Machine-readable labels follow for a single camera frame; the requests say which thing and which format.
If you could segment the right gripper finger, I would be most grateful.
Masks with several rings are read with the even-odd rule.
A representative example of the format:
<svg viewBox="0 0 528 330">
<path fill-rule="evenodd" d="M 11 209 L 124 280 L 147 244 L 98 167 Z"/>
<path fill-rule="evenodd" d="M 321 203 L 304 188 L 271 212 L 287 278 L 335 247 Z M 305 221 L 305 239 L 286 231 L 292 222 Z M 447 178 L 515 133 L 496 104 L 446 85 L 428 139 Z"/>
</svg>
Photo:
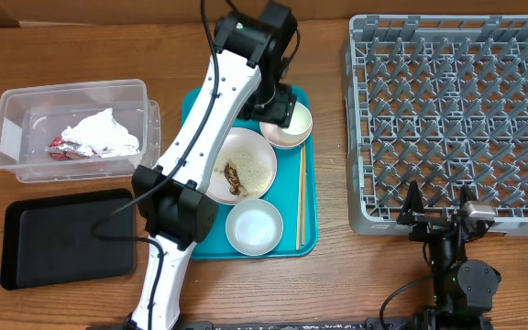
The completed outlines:
<svg viewBox="0 0 528 330">
<path fill-rule="evenodd" d="M 425 215 L 422 192 L 417 181 L 410 183 L 407 196 L 403 202 L 401 216 Z"/>
<path fill-rule="evenodd" d="M 475 200 L 476 195 L 470 187 L 467 184 L 462 185 L 460 188 L 459 205 L 463 206 L 465 203 L 474 202 Z"/>
</svg>

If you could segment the white paper cup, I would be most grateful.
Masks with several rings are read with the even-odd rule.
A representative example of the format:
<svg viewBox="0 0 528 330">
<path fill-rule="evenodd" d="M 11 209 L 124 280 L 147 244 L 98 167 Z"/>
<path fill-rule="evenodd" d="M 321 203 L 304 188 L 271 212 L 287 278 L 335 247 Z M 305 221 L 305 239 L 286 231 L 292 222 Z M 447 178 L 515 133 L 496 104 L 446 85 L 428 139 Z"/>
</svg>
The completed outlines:
<svg viewBox="0 0 528 330">
<path fill-rule="evenodd" d="M 313 120 L 309 109 L 297 102 L 293 109 L 290 125 L 287 128 L 282 128 L 280 132 L 285 141 L 296 143 L 306 138 L 312 125 Z"/>
</svg>

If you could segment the white napkin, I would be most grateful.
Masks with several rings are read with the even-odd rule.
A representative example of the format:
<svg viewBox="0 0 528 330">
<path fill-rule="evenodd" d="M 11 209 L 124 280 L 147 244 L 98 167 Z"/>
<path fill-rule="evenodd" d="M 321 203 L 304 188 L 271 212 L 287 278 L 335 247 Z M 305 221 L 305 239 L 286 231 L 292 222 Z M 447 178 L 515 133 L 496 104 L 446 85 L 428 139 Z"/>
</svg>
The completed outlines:
<svg viewBox="0 0 528 330">
<path fill-rule="evenodd" d="M 138 138 L 114 119 L 112 108 L 85 117 L 75 127 L 68 126 L 60 136 L 63 141 L 88 147 L 102 158 L 139 153 Z"/>
</svg>

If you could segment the red foil snack wrapper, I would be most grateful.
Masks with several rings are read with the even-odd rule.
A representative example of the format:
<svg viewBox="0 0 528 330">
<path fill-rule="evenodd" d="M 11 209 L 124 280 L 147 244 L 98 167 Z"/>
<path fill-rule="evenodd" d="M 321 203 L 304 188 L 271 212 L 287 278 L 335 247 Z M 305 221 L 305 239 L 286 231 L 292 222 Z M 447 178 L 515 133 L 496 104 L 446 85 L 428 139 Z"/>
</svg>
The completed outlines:
<svg viewBox="0 0 528 330">
<path fill-rule="evenodd" d="M 91 147 L 66 141 L 61 137 L 55 137 L 45 150 L 54 160 L 87 160 L 97 157 Z"/>
</svg>

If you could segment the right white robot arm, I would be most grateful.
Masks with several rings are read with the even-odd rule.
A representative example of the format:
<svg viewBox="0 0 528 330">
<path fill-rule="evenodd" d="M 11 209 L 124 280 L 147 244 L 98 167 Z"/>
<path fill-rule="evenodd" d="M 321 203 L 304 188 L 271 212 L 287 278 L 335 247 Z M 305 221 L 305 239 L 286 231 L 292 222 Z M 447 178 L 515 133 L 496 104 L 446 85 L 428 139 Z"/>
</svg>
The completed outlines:
<svg viewBox="0 0 528 330">
<path fill-rule="evenodd" d="M 396 292 L 432 281 L 434 305 L 415 313 L 404 329 L 491 329 L 484 316 L 492 309 L 501 274 L 488 263 L 467 257 L 466 244 L 485 236 L 496 211 L 476 199 L 466 185 L 460 188 L 459 209 L 447 216 L 425 212 L 416 181 L 410 183 L 396 223 L 409 226 L 409 239 L 423 244 L 423 259 L 431 273 Z"/>
</svg>

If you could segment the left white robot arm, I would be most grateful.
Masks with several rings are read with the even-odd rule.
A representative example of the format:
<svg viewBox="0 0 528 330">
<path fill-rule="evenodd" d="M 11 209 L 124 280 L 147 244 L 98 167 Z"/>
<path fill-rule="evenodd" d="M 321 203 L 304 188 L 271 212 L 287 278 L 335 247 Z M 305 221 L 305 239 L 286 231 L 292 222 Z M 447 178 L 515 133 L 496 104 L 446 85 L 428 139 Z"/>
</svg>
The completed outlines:
<svg viewBox="0 0 528 330">
<path fill-rule="evenodd" d="M 205 30 L 211 56 L 203 85 L 181 130 L 153 168 L 132 177 L 134 204 L 146 220 L 148 266 L 129 329 L 171 329 L 180 315 L 182 283 L 197 244 L 217 217 L 206 192 L 235 121 L 287 127 L 297 97 L 282 75 L 284 55 L 300 33 L 286 5 L 270 1 L 258 17 L 236 8 Z"/>
</svg>

